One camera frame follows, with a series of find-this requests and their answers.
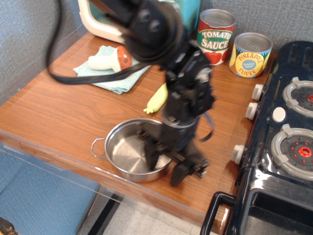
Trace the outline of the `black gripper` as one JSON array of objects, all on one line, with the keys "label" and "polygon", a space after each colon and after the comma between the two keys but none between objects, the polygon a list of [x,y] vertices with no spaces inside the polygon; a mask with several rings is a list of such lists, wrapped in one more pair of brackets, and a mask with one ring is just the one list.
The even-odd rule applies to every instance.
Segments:
[{"label": "black gripper", "polygon": [[196,130],[200,118],[192,118],[185,122],[164,117],[157,128],[141,124],[139,137],[144,140],[144,153],[149,170],[153,170],[160,155],[166,155],[176,162],[171,186],[178,187],[188,175],[203,178],[210,161],[195,145]]}]

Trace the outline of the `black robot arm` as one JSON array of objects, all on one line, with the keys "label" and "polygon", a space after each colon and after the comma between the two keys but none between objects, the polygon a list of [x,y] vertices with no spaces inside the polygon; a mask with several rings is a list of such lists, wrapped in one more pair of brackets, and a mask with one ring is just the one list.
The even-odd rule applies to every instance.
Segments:
[{"label": "black robot arm", "polygon": [[209,60],[190,39],[172,5],[156,0],[96,0],[94,4],[116,24],[130,54],[141,64],[159,65],[166,72],[168,98],[162,124],[142,122],[147,166],[154,168],[161,154],[173,159],[171,185],[186,176],[201,175],[208,159],[194,144],[200,120],[214,102]]}]

